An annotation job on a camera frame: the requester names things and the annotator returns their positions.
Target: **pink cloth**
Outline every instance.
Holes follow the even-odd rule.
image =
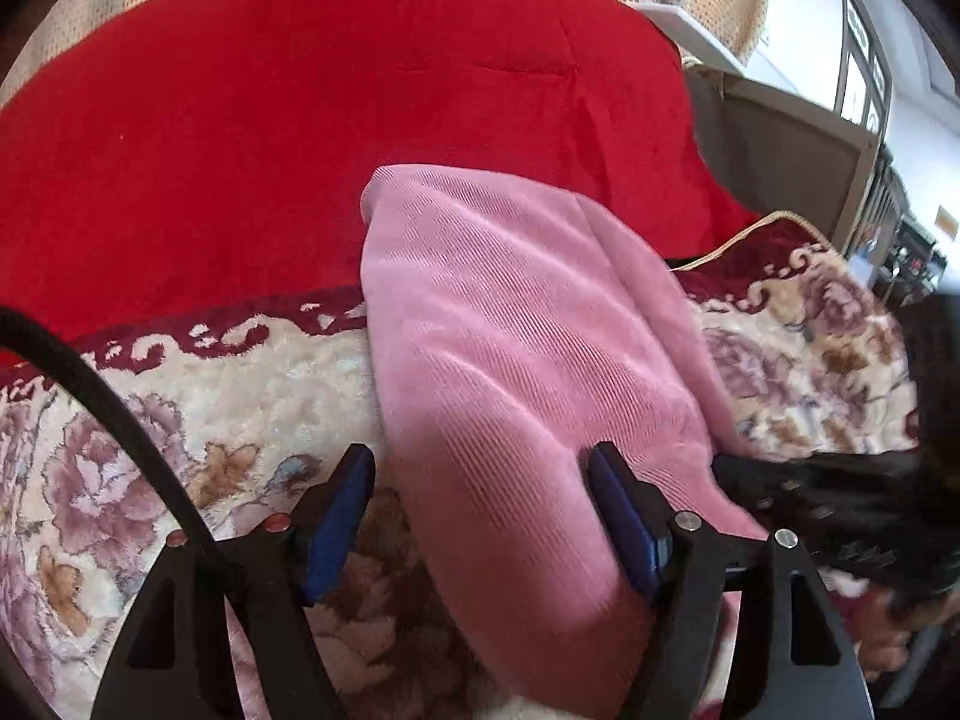
[[[362,209],[392,473],[438,590],[507,688],[612,717],[651,618],[582,450],[614,440],[674,507],[764,537],[709,471],[711,435],[749,448],[685,296],[606,209],[515,176],[381,167]]]

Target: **flower pattern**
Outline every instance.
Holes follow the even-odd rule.
[[[677,277],[760,456],[915,445],[899,327],[805,225],[765,220]]]
[[[729,260],[678,274],[742,432],[778,459],[912,445],[896,324],[856,291],[835,253],[794,223],[763,237],[774,226],[736,242]],[[275,298],[254,314],[244,306],[112,331],[85,352],[205,504],[218,538],[240,535],[328,478],[344,442],[383,455],[358,299],[357,290]],[[17,378],[22,371],[8,381]],[[251,403],[244,389],[269,394],[269,407],[251,413],[266,401]],[[174,525],[130,459],[62,391],[47,384],[18,398],[0,380],[0,634],[59,716],[85,720],[90,675],[157,534]],[[451,621],[390,488],[373,496],[339,586],[308,622],[353,720],[497,717],[510,698]],[[230,637],[248,720],[269,720],[235,620]],[[517,699],[507,707],[515,713]]]
[[[823,262],[800,276],[806,320],[819,333],[860,335],[874,313],[872,297],[842,269]]]
[[[174,471],[186,467],[181,415],[173,403],[151,394],[127,407]],[[54,512],[61,545],[71,555],[88,553],[98,565],[123,575],[140,566],[140,553],[155,542],[160,498],[103,426],[87,412],[64,427],[64,443],[47,464],[44,497]]]
[[[709,327],[704,337],[733,397],[755,397],[773,405],[793,400],[788,382],[791,365],[784,355],[768,354],[750,338],[723,328]]]
[[[54,693],[53,657],[43,632],[48,616],[27,576],[19,544],[13,538],[0,539],[0,635],[45,699]]]

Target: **bed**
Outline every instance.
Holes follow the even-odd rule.
[[[391,162],[579,191],[661,255],[704,255],[680,285],[772,458],[912,445],[895,324],[808,223],[751,224],[717,186],[676,50],[613,0],[145,1],[47,64],[0,140],[17,202],[0,299],[85,353],[221,538],[288,511],[347,443],[385,452],[357,199]],[[88,716],[174,527],[140,483],[75,403],[5,368],[0,630],[65,720]],[[309,617],[354,718],[552,714],[477,664],[389,477]],[[248,718],[265,718],[235,633]]]

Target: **window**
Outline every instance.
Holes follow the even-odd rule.
[[[890,66],[863,1],[843,2],[846,18],[833,109],[882,138],[890,111]]]

